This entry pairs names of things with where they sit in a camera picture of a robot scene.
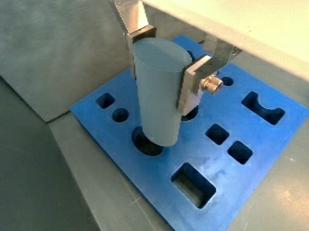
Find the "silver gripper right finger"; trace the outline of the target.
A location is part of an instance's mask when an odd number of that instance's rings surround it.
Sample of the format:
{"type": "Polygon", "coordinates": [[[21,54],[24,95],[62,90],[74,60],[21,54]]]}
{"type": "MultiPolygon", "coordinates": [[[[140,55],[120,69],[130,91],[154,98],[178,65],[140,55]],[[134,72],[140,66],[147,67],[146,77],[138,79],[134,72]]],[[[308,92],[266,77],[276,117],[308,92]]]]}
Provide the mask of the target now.
{"type": "Polygon", "coordinates": [[[177,44],[193,57],[193,63],[183,70],[179,90],[178,110],[185,116],[199,105],[203,93],[215,94],[222,88],[223,81],[217,77],[217,72],[237,57],[241,49],[217,40],[215,50],[207,52],[203,46],[185,35],[177,37],[177,44]]]}

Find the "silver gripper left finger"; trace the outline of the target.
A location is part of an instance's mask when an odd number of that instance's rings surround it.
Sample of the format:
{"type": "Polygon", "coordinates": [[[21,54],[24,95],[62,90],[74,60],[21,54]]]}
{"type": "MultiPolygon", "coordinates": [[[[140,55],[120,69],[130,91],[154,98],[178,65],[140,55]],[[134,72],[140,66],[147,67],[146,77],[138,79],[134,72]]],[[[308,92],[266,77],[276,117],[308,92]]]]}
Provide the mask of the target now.
{"type": "Polygon", "coordinates": [[[155,37],[157,28],[148,23],[142,0],[108,0],[123,30],[130,53],[131,72],[135,72],[132,45],[143,38],[155,37]]]}

